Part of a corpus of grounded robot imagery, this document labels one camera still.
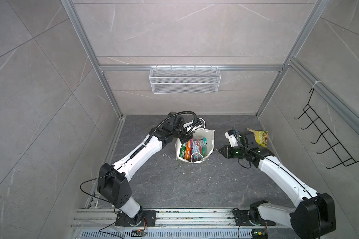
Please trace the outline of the teal red snack bag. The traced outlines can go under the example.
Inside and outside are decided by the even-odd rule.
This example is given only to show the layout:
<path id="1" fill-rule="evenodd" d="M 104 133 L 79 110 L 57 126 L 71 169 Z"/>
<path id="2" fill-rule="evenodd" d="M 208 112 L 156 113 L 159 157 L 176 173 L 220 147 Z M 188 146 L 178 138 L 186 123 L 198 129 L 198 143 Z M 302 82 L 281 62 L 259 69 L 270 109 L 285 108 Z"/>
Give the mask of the teal red snack bag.
<path id="1" fill-rule="evenodd" d="M 206 138 L 197 139 L 192 141 L 192 155 L 193 161 L 200 161 L 207 155 L 207 140 Z"/>

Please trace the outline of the white floral paper bag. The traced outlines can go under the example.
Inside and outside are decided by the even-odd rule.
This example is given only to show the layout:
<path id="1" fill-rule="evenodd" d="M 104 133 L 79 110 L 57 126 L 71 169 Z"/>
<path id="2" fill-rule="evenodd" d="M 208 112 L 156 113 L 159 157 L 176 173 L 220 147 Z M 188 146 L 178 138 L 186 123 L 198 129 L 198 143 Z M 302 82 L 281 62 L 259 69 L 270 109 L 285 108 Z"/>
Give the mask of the white floral paper bag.
<path id="1" fill-rule="evenodd" d="M 204 162 L 214 151 L 214 130 L 205 129 L 205 120 L 199 119 L 200 127 L 194 128 L 193 138 L 186 143 L 176 141 L 176 159 L 178 161 L 199 164 Z"/>

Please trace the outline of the yellow green snack bag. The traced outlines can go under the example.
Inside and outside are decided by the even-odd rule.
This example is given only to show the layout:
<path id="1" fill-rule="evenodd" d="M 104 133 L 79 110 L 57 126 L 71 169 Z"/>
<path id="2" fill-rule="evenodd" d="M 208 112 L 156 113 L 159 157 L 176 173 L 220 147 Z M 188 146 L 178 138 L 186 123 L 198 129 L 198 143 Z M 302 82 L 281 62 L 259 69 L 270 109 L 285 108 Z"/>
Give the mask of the yellow green snack bag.
<path id="1" fill-rule="evenodd" d="M 265 147 L 265 148 L 267 147 L 268 131 L 253 130 L 250 128 L 248 128 L 247 130 L 254 133 L 255 140 L 260 146 Z"/>

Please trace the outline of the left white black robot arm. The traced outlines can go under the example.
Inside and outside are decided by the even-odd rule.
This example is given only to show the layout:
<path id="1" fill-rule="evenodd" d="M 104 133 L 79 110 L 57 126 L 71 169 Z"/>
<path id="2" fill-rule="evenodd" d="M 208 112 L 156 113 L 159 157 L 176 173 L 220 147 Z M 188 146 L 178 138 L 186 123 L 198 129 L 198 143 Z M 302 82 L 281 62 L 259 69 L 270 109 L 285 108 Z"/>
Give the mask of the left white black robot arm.
<path id="1" fill-rule="evenodd" d="M 134 174 L 149 158 L 172 142 L 174 138 L 186 143 L 195 130 L 204 126 L 194 112 L 171 112 L 167 118 L 152 128 L 145 139 L 125 157 L 110 165 L 105 163 L 99 170 L 97 191 L 125 217 L 132 226 L 140 224 L 143 208 L 132 197 L 129 184 Z"/>

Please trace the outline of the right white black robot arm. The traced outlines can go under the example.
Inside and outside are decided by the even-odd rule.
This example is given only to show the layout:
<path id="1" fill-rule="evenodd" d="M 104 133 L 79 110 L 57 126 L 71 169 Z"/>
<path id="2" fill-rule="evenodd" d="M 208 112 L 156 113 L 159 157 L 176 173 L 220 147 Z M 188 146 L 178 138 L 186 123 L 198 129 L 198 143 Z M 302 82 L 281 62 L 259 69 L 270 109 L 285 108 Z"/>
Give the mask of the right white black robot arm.
<path id="1" fill-rule="evenodd" d="M 219 149 L 221 155 L 247 160 L 268 175 L 294 205 L 288 208 L 266 200 L 253 203 L 248 211 L 252 225 L 271 221 L 293 229 L 301 239 L 317 239 L 336 230 L 335 202 L 329 194 L 320 194 L 295 176 L 271 150 L 256 142 L 253 132 L 231 129 L 225 137 L 229 144 Z"/>

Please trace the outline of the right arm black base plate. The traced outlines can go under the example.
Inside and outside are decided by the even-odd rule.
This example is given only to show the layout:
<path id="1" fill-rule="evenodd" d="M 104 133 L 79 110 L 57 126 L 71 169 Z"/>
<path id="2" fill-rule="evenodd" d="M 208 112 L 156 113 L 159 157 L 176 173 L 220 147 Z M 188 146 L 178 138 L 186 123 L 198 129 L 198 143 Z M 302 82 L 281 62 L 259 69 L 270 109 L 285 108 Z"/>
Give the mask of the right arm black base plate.
<path id="1" fill-rule="evenodd" d="M 240 210 L 234 208 L 232 213 L 237 226 L 276 226 L 275 222 L 262 219 L 255 209 Z"/>

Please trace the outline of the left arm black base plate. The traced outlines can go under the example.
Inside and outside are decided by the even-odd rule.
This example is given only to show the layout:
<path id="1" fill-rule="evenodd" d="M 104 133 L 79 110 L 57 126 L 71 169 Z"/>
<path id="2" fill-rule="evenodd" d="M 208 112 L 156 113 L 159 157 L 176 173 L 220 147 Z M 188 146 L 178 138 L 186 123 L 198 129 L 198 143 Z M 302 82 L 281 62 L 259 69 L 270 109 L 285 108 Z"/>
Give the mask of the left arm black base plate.
<path id="1" fill-rule="evenodd" d="M 126 215 L 124 212 L 119 212 L 115 226 L 124 227 L 154 227 L 156 222 L 157 211 L 154 210 L 143 210 L 139 211 L 133 218 Z"/>

